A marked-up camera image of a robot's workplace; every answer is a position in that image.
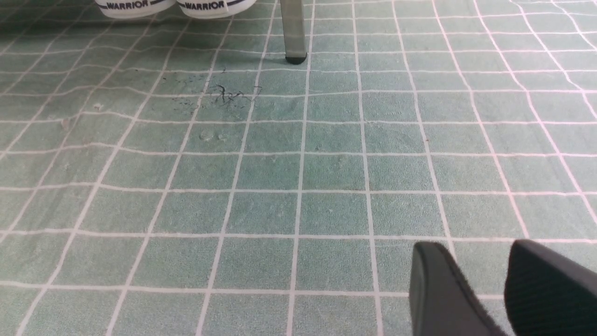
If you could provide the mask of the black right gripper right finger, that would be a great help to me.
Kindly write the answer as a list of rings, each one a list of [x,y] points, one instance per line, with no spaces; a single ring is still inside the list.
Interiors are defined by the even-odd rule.
[[[539,243],[518,239],[510,248],[505,308],[517,336],[594,336],[596,273]]]

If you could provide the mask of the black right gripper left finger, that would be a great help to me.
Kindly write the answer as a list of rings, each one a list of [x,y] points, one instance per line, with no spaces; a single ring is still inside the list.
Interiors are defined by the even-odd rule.
[[[505,336],[444,245],[416,242],[409,304],[414,336]]]

